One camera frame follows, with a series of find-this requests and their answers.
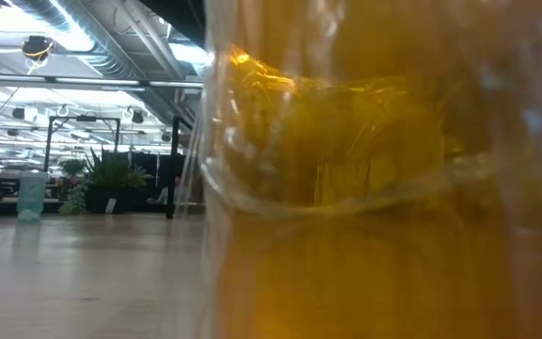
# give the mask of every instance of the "plant pot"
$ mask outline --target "plant pot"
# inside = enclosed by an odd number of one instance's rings
[[[110,199],[115,199],[112,213],[131,211],[135,205],[137,188],[127,186],[90,186],[85,194],[85,204],[91,213],[103,214],[106,212]]]

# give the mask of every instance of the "amber beverage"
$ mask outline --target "amber beverage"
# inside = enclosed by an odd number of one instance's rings
[[[208,1],[215,339],[542,339],[542,0]]]

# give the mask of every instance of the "gray floor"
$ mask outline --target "gray floor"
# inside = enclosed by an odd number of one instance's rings
[[[0,218],[0,339],[193,337],[201,218]]]

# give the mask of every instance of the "yellow liquid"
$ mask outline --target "yellow liquid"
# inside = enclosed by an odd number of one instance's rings
[[[447,1],[233,3],[205,131],[213,337],[541,338],[542,141],[500,9],[466,4],[466,54]],[[541,41],[542,1],[517,9]]]

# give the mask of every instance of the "ductwork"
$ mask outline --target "ductwork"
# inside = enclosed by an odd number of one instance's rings
[[[80,29],[93,42],[93,56],[81,59],[107,78],[143,79],[144,73],[127,56],[108,32],[78,0],[8,0],[37,20],[44,21],[59,33]],[[183,111],[157,89],[133,93],[153,110],[164,124],[171,124],[174,115],[182,118]]]

